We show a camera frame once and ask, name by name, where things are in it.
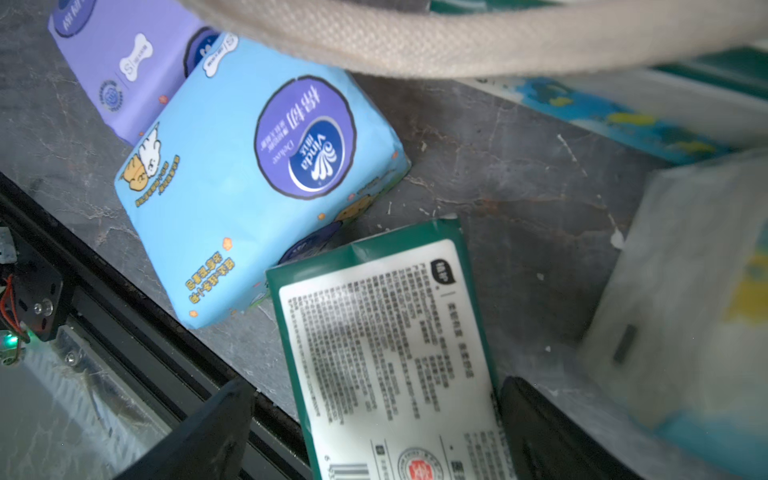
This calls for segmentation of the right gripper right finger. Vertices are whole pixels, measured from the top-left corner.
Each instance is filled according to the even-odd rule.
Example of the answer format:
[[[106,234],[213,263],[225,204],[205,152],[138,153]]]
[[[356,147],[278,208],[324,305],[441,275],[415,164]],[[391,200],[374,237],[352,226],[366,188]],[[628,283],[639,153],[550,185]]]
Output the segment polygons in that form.
[[[505,379],[500,412],[519,479],[639,477],[521,377]]]

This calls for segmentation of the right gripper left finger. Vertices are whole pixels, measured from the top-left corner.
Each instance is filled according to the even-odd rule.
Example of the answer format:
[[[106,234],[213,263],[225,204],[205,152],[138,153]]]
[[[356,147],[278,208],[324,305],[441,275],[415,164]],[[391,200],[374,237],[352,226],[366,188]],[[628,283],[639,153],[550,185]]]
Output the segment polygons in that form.
[[[255,389],[231,380],[125,471],[120,479],[237,479]]]

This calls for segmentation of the green tissue pack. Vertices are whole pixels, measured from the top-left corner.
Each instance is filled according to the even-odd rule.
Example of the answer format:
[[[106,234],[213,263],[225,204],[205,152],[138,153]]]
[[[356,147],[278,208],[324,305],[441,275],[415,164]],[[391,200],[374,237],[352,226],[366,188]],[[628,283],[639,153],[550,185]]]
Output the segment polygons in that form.
[[[432,219],[270,269],[317,479],[510,479],[460,221]]]

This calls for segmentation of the light blue tissue pack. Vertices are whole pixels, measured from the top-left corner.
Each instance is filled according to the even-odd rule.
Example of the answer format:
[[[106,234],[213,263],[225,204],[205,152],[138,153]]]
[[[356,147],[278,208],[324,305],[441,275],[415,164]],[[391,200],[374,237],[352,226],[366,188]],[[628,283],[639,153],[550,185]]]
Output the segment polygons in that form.
[[[346,71],[224,33],[114,184],[192,330],[261,302],[270,268],[318,252],[410,166]]]

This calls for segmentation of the purple tissue pack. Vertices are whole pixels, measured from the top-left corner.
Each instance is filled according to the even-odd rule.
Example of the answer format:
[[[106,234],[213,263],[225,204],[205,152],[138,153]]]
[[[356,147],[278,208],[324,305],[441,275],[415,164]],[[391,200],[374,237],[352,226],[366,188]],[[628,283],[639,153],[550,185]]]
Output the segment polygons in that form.
[[[49,31],[104,123],[136,144],[219,31],[177,1],[66,0]]]

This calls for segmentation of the floral canvas tote bag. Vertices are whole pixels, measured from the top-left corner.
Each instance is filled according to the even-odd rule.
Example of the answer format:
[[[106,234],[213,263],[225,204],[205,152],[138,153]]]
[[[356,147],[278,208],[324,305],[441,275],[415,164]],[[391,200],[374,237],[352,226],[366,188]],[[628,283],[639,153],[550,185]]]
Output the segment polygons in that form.
[[[393,78],[584,74],[762,40],[763,1],[590,1],[438,15],[347,1],[190,1],[216,28],[282,53]]]

